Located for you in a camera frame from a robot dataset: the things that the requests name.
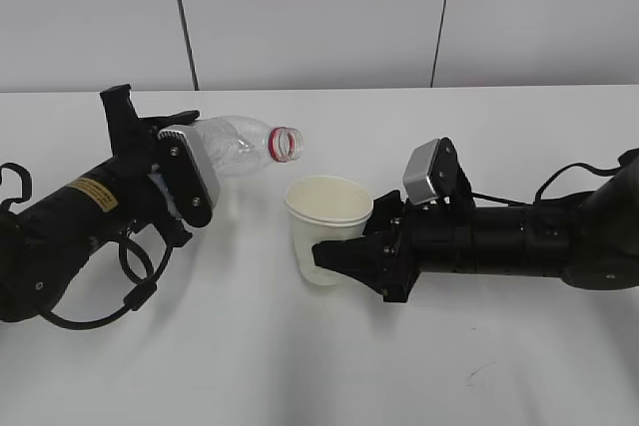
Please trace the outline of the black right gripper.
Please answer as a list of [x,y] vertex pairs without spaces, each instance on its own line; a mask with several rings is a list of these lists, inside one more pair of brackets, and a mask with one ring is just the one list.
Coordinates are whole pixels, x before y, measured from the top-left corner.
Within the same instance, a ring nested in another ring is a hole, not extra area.
[[406,303],[423,272],[476,273],[475,213],[473,200],[415,206],[393,190],[373,201],[363,236],[314,244],[315,265],[380,291],[385,302]]

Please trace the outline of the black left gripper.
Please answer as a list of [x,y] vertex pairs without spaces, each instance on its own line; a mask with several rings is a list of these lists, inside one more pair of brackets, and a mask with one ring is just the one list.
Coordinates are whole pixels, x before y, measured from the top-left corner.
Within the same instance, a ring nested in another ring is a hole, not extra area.
[[140,119],[131,101],[131,85],[111,87],[100,93],[107,121],[113,165],[109,168],[128,230],[133,233],[152,225],[166,245],[184,246],[193,235],[170,212],[164,194],[151,175],[158,167],[158,134],[172,126],[190,126],[200,116],[188,110],[169,116]]

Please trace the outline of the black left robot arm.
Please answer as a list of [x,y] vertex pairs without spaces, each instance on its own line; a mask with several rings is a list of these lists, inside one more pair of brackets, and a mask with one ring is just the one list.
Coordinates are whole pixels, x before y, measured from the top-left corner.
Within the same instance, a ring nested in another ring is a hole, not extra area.
[[[162,129],[189,126],[196,110],[141,118],[128,84],[101,92],[111,157],[20,213],[11,212],[32,196],[30,173],[15,163],[3,170],[22,182],[18,198],[1,204],[1,319],[19,322],[40,316],[69,330],[90,330],[138,310],[157,290],[174,249],[192,238],[171,213],[152,176],[161,172]],[[119,262],[133,289],[113,313],[74,321],[54,312],[67,287],[105,244],[118,247]]]

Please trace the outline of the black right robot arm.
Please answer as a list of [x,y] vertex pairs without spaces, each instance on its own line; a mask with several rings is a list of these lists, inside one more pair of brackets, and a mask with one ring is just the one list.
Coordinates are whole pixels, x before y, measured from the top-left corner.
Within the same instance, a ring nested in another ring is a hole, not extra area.
[[638,284],[638,152],[613,169],[584,170],[606,178],[595,191],[532,203],[494,198],[480,207],[447,139],[438,142],[424,177],[434,197],[376,199],[362,236],[322,240],[316,265],[350,277],[386,302],[406,302],[423,272],[559,278],[588,290]]

